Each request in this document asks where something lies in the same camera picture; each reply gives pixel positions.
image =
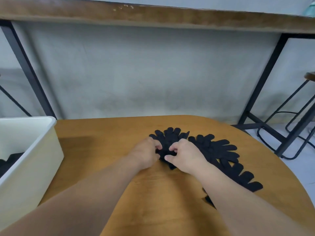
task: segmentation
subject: wooden desk top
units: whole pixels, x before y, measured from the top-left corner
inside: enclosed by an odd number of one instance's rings
[[[315,18],[302,16],[159,7],[93,0],[0,0],[0,19],[315,33]]]
[[[204,117],[153,116],[59,120],[65,158],[42,202],[126,155],[156,129],[180,127],[190,136],[212,133],[238,147],[240,163],[264,188],[257,195],[315,230],[315,209],[306,191],[268,148],[246,133]],[[203,202],[201,184],[158,161],[141,171],[119,200],[102,235],[229,235],[218,212]]]

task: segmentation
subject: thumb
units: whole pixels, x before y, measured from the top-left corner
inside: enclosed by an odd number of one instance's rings
[[[169,163],[172,163],[172,164],[173,164],[173,162],[174,162],[174,158],[175,158],[175,156],[172,156],[172,155],[166,155],[166,156],[164,157],[164,159],[165,159],[166,161],[168,161]]]

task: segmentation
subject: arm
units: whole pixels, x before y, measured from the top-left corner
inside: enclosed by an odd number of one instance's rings
[[[49,199],[0,236],[99,236],[132,178],[158,159],[159,141],[146,138],[125,157]]]
[[[208,163],[194,144],[181,139],[169,150],[175,150],[177,155],[165,159],[202,183],[232,235],[310,235],[284,213]]]

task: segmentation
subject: hand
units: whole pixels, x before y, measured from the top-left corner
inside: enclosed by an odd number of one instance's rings
[[[139,161],[140,170],[143,170],[151,167],[160,158],[160,155],[155,153],[156,149],[162,149],[161,143],[148,137],[136,144],[128,155]]]
[[[201,166],[208,164],[199,149],[186,139],[180,139],[178,142],[173,143],[169,150],[177,152],[177,155],[166,155],[165,160],[188,174],[193,175]]]

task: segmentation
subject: storage bin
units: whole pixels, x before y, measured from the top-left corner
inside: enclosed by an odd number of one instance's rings
[[[0,159],[25,152],[0,178],[0,230],[34,210],[63,152],[53,117],[0,118]]]

